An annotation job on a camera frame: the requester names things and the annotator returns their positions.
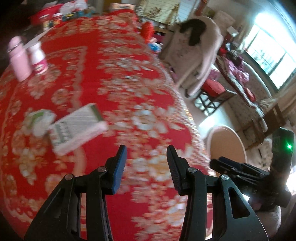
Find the small stool red cushion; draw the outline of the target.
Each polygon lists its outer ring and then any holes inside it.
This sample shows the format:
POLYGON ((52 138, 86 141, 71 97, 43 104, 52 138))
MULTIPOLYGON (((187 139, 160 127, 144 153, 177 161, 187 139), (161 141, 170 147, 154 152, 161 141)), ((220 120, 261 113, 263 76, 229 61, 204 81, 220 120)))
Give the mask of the small stool red cushion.
POLYGON ((203 84, 193 104, 206 116, 210 116, 217 109, 236 96, 237 93, 226 89, 216 80, 207 79, 203 84))

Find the red floral tablecloth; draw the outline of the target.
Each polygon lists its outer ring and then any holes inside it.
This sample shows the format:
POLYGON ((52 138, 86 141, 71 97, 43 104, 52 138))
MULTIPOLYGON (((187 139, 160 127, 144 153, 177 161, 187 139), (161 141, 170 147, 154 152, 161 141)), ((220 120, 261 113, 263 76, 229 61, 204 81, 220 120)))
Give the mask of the red floral tablecloth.
POLYGON ((41 38, 44 74, 1 76, 1 213, 19 237, 66 174, 89 174, 125 145, 121 185, 107 198, 114 239, 179 239, 187 199, 166 149, 204 173, 209 158, 136 19, 116 11, 62 23, 41 38))

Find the beige trash bin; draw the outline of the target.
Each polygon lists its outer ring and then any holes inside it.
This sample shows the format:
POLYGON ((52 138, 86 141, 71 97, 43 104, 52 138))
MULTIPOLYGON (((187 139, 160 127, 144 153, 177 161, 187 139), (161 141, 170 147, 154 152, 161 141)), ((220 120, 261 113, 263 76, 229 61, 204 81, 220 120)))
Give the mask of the beige trash bin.
POLYGON ((237 133, 228 126, 212 127, 205 138, 210 159, 226 157, 238 163, 247 163, 246 150, 237 133))

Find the red thermos flask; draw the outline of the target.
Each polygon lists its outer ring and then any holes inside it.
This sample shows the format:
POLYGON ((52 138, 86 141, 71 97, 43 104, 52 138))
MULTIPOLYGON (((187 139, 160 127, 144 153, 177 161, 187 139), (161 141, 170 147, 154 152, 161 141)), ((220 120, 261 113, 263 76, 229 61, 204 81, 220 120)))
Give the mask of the red thermos flask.
POLYGON ((144 39, 145 44, 148 44, 154 34, 154 25, 152 22, 147 21, 142 24, 140 36, 144 39))

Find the pink thermos bottle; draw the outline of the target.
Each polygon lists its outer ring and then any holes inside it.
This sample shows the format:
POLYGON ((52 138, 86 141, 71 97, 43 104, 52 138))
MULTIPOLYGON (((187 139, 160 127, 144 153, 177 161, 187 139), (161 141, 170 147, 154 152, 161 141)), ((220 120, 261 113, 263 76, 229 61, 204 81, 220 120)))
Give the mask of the pink thermos bottle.
POLYGON ((10 40, 8 55, 17 80, 22 82, 27 79, 31 75, 32 69, 27 51, 20 36, 15 36, 10 40))

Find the green white medicine box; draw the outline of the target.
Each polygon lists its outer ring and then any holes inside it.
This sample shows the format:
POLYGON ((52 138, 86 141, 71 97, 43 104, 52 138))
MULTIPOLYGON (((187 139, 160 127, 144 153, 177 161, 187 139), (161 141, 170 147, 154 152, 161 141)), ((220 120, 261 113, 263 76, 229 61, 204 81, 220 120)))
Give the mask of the green white medicine box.
POLYGON ((108 130, 95 103, 89 103, 48 128, 53 152, 63 156, 108 130))

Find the small white pill bottle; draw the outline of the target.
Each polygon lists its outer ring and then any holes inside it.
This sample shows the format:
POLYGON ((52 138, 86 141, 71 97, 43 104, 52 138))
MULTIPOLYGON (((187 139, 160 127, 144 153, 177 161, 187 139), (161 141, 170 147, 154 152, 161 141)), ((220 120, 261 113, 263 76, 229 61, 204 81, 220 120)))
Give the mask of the small white pill bottle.
POLYGON ((48 63, 46 60, 46 55, 41 48, 41 42, 37 41, 27 48, 30 56, 30 61, 34 73, 36 75, 41 75, 48 70, 48 63))

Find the crumpled white green wrapper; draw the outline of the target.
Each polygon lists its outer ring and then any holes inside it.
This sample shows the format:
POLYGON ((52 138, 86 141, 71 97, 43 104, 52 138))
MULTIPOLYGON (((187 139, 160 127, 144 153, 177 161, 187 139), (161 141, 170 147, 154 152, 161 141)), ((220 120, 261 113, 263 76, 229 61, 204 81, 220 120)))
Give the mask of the crumpled white green wrapper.
POLYGON ((29 113, 24 120, 24 125, 35 137, 40 138, 47 133, 55 118, 56 114, 51 110, 40 109, 29 113))

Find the chair with white coat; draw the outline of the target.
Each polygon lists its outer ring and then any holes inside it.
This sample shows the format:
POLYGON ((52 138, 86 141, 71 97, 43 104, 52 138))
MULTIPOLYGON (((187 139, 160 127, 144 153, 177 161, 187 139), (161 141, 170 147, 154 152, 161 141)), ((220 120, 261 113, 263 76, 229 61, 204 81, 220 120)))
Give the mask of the chair with white coat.
POLYGON ((159 59, 174 73, 176 87, 194 96, 207 80, 222 42, 218 25, 211 18, 196 16, 171 26, 159 59))

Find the floral sofa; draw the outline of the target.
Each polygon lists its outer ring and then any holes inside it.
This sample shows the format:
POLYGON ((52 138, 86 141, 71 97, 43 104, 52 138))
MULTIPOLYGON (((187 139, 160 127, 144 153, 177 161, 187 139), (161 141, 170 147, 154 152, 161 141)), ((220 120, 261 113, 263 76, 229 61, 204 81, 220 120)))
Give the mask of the floral sofa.
POLYGON ((215 66, 221 74, 217 81, 227 90, 236 92, 236 96, 230 98, 228 104, 238 122, 237 130, 241 130, 252 120, 258 120, 267 113, 272 105, 272 96, 266 84, 249 64, 243 62, 244 72, 249 75, 249 80, 243 82, 228 72, 226 60, 222 56, 216 58, 215 66))

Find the red plastic basin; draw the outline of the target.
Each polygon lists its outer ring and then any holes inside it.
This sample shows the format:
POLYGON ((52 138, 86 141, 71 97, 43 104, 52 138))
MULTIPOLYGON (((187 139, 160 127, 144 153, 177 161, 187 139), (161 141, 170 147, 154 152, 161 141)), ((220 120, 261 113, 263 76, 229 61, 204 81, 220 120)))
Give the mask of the red plastic basin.
POLYGON ((34 15, 30 16, 30 23, 31 25, 35 26, 35 25, 39 25, 41 22, 41 17, 44 15, 48 15, 49 18, 52 17, 53 14, 56 14, 59 12, 60 8, 62 7, 63 4, 56 4, 54 6, 45 8, 45 9, 41 9, 40 11, 38 11, 37 13, 35 13, 34 15))

